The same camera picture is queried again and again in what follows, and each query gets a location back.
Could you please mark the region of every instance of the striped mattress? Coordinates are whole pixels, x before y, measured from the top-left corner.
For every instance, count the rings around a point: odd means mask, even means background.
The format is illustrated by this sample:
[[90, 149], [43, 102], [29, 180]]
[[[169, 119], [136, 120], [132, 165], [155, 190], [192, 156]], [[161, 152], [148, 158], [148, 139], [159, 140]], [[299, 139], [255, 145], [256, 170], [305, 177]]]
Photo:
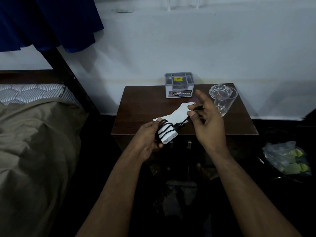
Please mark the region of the striped mattress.
[[0, 84], [0, 102], [25, 104], [43, 98], [59, 97], [82, 107], [65, 84]]

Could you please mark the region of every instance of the hand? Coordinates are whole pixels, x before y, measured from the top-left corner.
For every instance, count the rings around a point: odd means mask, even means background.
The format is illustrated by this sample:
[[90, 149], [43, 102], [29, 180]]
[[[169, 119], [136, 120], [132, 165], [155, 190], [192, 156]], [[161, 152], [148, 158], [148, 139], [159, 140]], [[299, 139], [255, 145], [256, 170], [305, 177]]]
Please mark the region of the hand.
[[163, 143], [157, 144], [155, 139], [155, 134], [161, 121], [162, 118], [159, 117], [155, 122], [151, 121], [142, 125], [130, 142], [133, 148], [140, 151], [140, 156], [143, 161], [149, 158], [153, 150], [163, 147]]
[[[228, 151], [224, 121], [221, 114], [207, 95], [200, 90], [196, 90], [195, 94], [200, 102], [204, 104], [204, 110], [195, 112], [192, 110], [197, 105], [189, 105], [188, 109], [191, 111], [188, 111], [187, 114], [194, 124], [198, 141], [211, 157], [223, 151]], [[204, 124], [201, 122], [199, 115], [205, 120]]]

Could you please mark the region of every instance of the dark wooden bed post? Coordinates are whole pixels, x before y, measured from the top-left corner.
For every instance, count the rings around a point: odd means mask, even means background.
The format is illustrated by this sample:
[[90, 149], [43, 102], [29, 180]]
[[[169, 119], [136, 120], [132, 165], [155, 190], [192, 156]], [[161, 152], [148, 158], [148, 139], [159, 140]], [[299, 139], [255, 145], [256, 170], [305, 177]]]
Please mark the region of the dark wooden bed post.
[[48, 61], [54, 71], [59, 74], [61, 81], [65, 83], [69, 90], [74, 94], [77, 100], [84, 107], [85, 111], [100, 116], [100, 112], [93, 104], [92, 100], [66, 63], [65, 59], [57, 50], [57, 48], [43, 51], [41, 52], [41, 54]]

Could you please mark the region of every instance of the bed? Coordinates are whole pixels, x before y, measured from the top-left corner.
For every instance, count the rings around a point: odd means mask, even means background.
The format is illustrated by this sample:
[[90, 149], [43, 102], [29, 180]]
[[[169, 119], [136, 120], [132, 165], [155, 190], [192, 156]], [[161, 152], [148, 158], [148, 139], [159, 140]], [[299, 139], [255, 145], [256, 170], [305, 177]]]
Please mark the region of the bed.
[[1, 236], [49, 235], [100, 118], [57, 49], [42, 54], [53, 70], [0, 71]]

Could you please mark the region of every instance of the printed label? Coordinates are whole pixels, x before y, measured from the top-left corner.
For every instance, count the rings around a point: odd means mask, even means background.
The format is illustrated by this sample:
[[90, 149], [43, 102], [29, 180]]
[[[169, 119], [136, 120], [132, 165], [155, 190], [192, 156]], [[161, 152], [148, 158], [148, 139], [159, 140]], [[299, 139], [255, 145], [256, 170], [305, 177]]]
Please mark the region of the printed label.
[[180, 80], [183, 80], [183, 77], [174, 77], [173, 80], [174, 81], [180, 81]]
[[192, 91], [169, 91], [169, 97], [190, 97]]

